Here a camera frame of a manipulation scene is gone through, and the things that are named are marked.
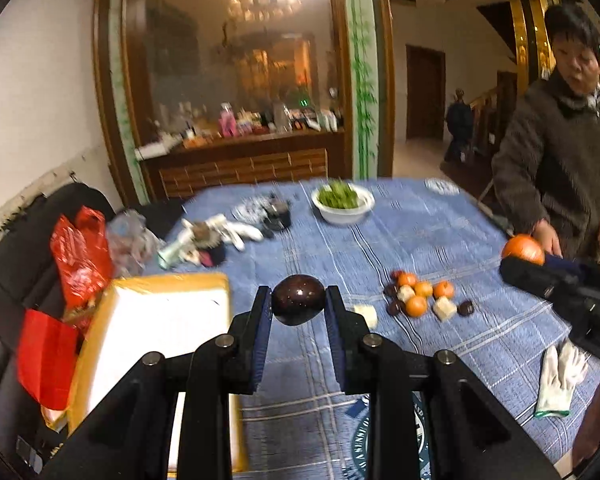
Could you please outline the person in dark coat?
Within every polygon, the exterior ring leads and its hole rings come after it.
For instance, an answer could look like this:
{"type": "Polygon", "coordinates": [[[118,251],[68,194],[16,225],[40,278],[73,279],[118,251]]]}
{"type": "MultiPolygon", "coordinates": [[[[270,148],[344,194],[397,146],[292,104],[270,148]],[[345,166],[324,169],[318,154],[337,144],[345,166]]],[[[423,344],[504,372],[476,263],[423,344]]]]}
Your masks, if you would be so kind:
{"type": "Polygon", "coordinates": [[[492,159],[494,192],[515,233],[600,261],[600,36],[573,2],[549,6],[544,22],[556,64],[518,101],[492,159]]]}

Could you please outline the large white yam piece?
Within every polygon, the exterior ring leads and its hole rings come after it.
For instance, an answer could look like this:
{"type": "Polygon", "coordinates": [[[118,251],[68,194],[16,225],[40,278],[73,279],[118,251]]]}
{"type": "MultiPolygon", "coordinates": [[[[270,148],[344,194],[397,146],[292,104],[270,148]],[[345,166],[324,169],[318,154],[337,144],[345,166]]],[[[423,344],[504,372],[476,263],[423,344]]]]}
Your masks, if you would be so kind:
{"type": "Polygon", "coordinates": [[[352,309],[355,313],[362,315],[369,330],[376,330],[378,315],[374,306],[371,304],[355,304],[352,309]]]}

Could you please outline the small dark plum right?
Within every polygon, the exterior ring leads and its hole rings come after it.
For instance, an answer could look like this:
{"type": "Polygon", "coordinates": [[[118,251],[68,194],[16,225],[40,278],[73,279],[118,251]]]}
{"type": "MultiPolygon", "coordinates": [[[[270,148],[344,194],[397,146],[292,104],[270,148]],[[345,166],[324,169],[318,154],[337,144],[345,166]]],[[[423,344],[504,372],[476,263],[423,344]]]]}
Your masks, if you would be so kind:
{"type": "Polygon", "coordinates": [[[471,316],[475,313],[475,304],[471,300],[465,300],[457,307],[460,316],[471,316]]]}

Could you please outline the green leafy vegetables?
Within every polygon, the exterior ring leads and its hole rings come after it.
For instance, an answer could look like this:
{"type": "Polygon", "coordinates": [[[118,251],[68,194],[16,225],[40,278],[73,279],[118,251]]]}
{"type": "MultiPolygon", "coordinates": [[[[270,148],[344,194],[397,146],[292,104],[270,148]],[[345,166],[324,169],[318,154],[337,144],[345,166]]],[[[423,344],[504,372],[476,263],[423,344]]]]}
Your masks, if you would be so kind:
{"type": "Polygon", "coordinates": [[[317,200],[325,207],[332,209],[358,208],[358,193],[351,185],[343,181],[330,181],[317,194],[317,200]]]}

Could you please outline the black box on table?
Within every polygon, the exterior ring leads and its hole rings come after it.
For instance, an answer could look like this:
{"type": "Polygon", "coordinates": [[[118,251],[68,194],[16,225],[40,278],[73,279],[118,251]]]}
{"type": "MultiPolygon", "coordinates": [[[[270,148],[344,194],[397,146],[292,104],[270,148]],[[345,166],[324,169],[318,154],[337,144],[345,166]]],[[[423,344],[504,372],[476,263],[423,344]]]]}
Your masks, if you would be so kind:
{"type": "Polygon", "coordinates": [[[285,231],[291,226],[291,214],[286,200],[276,198],[265,206],[264,224],[272,231],[285,231]]]}

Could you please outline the large lower orange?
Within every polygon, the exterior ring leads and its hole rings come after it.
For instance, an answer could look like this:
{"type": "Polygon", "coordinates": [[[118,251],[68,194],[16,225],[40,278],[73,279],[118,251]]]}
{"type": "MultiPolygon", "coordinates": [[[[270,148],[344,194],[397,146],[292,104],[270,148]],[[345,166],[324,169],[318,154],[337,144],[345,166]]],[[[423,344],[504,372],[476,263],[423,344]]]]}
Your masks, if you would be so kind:
{"type": "Polygon", "coordinates": [[[410,318],[420,318],[428,309],[428,301],[423,296],[411,296],[405,303],[404,312],[410,318]]]}

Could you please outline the white bowl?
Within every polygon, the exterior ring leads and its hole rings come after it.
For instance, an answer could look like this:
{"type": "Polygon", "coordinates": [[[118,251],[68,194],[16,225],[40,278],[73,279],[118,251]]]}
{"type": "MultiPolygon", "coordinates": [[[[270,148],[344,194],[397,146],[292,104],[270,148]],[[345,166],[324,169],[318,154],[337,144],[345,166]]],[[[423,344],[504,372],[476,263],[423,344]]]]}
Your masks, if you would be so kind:
{"type": "Polygon", "coordinates": [[[320,216],[330,224],[334,226],[348,226],[349,224],[355,224],[361,221],[366,214],[369,214],[375,206],[375,197],[373,194],[361,188],[359,185],[349,183],[351,188],[358,193],[358,208],[356,209],[332,209],[323,206],[317,200],[317,194],[320,188],[324,185],[316,188],[311,194],[311,200],[314,208],[318,211],[320,216]]]}

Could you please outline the blue plaid tablecloth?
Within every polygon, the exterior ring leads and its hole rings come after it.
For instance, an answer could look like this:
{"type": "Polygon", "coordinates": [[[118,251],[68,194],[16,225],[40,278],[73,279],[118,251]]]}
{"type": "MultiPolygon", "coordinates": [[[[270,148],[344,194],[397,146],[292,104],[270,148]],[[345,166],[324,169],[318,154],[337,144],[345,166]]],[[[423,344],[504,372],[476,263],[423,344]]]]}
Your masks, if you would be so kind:
{"type": "MultiPolygon", "coordinates": [[[[565,417],[536,417],[542,357],[569,332],[546,302],[505,285],[498,273],[505,234],[463,192],[437,180],[371,180],[373,210],[353,226],[332,226],[314,210],[315,183],[222,186],[185,203],[183,217],[232,214],[250,198],[278,195],[291,227],[269,240],[228,248],[221,271],[235,312],[251,308],[261,286],[308,274],[339,288],[347,308],[371,306],[376,330],[401,348],[430,356],[455,352],[513,415],[552,462],[571,451],[600,382],[600,361],[565,417]],[[384,289],[402,270],[430,283],[447,281],[456,301],[475,312],[440,321],[390,314],[384,289]]],[[[325,322],[296,328],[274,323],[262,382],[240,401],[250,479],[359,479],[366,459],[368,402],[336,382],[325,322]]]]}

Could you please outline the pink bottle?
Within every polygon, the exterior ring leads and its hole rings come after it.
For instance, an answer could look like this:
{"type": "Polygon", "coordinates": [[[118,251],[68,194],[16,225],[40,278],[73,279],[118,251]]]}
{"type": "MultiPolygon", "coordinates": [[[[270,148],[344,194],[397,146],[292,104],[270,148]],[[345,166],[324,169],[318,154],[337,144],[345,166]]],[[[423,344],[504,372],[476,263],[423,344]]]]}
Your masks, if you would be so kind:
{"type": "Polygon", "coordinates": [[[233,107],[229,102],[221,104],[219,126],[224,138],[234,138],[234,136],[237,136],[237,122],[233,107]]]}

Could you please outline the wooden cabinet counter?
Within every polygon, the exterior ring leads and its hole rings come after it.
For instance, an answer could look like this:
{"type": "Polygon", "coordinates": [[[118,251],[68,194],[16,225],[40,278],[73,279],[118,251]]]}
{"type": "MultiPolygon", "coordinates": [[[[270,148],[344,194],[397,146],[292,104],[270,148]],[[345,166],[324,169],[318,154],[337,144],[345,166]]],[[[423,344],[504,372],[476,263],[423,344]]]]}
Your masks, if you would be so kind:
{"type": "Polygon", "coordinates": [[[153,200],[189,198],[223,185],[350,178],[351,133],[298,130],[179,146],[140,168],[153,200]]]}

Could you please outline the small white yam piece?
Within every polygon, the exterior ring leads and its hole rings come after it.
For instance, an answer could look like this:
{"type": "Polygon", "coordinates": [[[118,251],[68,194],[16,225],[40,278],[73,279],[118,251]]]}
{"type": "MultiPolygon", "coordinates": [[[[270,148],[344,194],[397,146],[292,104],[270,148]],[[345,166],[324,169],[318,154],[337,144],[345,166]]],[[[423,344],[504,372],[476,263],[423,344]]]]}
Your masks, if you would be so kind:
{"type": "Polygon", "coordinates": [[[413,287],[411,287],[410,285],[403,285],[398,289],[398,292],[396,293],[396,298],[398,298],[400,301],[406,304],[407,301],[415,295],[416,292],[414,291],[413,287]]]}

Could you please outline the yellow foam-lined box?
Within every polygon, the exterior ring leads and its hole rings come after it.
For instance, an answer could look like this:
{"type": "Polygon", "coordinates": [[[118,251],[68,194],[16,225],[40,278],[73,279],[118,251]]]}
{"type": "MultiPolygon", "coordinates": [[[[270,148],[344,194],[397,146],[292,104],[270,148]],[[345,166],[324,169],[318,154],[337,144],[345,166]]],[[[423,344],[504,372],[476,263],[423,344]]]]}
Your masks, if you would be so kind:
{"type": "Polygon", "coordinates": [[[185,426],[195,351],[227,333],[230,282],[222,273],[115,280],[76,362],[69,437],[43,479],[229,479],[247,455],[236,396],[196,403],[220,429],[185,426]]]}

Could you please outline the red plastic bag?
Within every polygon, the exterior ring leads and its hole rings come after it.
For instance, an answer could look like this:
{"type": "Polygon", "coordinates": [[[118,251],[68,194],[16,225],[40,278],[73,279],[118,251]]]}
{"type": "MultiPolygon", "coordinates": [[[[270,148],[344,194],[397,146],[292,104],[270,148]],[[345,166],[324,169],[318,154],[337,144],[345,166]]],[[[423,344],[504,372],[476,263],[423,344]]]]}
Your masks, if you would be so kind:
{"type": "Polygon", "coordinates": [[[98,297],[114,275],[104,215],[82,207],[74,220],[61,216],[50,238],[65,307],[58,320],[30,310],[17,350],[20,385],[43,408],[64,410],[69,402],[79,345],[91,325],[98,297]]]}

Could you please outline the white gloves pile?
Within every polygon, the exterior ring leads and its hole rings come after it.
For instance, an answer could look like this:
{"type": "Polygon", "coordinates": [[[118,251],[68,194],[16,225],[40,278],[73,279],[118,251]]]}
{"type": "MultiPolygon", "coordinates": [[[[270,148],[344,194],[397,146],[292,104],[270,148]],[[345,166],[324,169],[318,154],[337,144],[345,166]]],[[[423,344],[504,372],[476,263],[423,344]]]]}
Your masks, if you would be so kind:
{"type": "Polygon", "coordinates": [[[181,231],[171,243],[157,252],[161,269],[169,270],[180,263],[213,268],[226,258],[226,245],[238,252],[245,250],[245,240],[262,242],[262,231],[249,224],[228,221],[224,214],[217,214],[206,221],[181,220],[181,231]]]}

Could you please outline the white glove near edge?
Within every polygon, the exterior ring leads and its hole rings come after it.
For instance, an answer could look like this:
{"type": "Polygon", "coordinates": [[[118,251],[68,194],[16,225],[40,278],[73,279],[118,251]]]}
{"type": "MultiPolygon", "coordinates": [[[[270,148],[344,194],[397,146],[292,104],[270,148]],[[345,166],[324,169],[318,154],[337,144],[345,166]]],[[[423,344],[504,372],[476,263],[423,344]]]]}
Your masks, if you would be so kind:
{"type": "Polygon", "coordinates": [[[568,416],[574,390],[584,382],[587,372],[586,353],[569,339],[560,348],[554,344],[549,346],[543,356],[534,416],[568,416]]]}

